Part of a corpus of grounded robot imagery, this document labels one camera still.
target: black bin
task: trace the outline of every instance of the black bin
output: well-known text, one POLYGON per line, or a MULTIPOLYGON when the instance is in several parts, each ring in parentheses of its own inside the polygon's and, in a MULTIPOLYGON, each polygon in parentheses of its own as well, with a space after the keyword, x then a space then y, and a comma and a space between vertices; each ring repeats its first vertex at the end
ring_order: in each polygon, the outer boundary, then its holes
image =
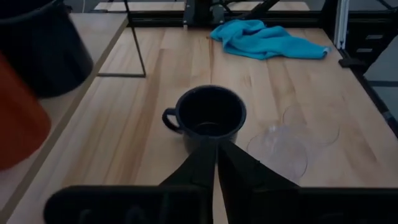
POLYGON ((62 0, 2 2, 0 34, 0 51, 38 97, 76 88, 93 68, 62 0))

